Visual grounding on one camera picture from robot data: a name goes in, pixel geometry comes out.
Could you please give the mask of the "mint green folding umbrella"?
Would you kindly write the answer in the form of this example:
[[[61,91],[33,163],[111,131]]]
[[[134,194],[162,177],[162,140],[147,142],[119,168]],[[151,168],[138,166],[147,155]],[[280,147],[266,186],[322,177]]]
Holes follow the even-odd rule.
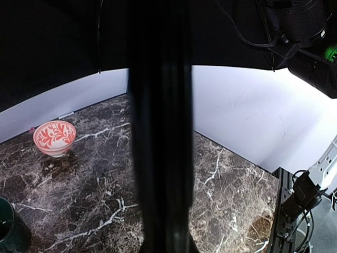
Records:
[[[143,252],[196,252],[192,205],[192,26],[217,1],[1,1],[1,108],[68,81],[128,68]],[[220,1],[266,43],[256,1]],[[223,14],[221,32],[243,43]]]

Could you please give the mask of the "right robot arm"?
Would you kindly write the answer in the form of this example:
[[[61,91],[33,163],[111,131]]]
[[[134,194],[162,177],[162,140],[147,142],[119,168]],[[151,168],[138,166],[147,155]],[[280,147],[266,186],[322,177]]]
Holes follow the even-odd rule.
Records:
[[[246,39],[221,2],[216,3],[244,44],[280,57],[293,75],[336,98],[336,33],[329,32],[336,26],[336,2],[256,1],[266,43]]]

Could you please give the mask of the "red patterned white bowl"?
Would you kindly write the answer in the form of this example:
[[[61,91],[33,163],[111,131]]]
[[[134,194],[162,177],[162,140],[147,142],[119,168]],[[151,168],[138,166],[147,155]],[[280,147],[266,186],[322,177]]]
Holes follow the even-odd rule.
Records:
[[[75,139],[75,126],[62,120],[46,122],[33,134],[36,147],[53,158],[65,155],[71,149]]]

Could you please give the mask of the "dark green mug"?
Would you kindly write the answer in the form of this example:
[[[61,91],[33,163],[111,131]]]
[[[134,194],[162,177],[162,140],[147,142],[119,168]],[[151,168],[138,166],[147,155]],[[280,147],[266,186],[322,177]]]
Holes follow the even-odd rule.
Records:
[[[27,252],[31,232],[13,206],[1,198],[1,252]]]

